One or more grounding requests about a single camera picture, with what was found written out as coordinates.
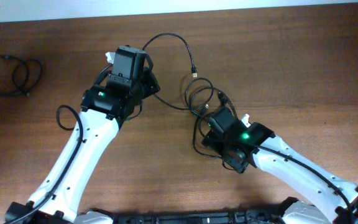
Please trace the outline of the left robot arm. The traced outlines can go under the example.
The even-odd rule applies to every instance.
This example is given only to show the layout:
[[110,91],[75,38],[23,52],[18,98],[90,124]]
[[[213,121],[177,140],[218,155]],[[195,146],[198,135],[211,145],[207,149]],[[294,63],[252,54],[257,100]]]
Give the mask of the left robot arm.
[[6,223],[37,223],[42,216],[74,222],[84,189],[104,150],[135,107],[159,91],[153,63],[144,50],[129,45],[106,53],[108,66],[86,90],[76,124],[52,170],[26,204],[11,203]]

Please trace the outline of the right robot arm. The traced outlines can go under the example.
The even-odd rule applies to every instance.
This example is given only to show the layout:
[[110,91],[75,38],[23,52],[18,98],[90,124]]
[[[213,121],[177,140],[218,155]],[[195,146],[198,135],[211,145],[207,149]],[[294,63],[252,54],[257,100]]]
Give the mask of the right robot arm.
[[269,173],[306,200],[288,197],[276,212],[278,223],[358,223],[358,185],[334,175],[297,153],[260,123],[239,119],[223,107],[206,116],[210,130],[202,145],[241,174],[248,166]]

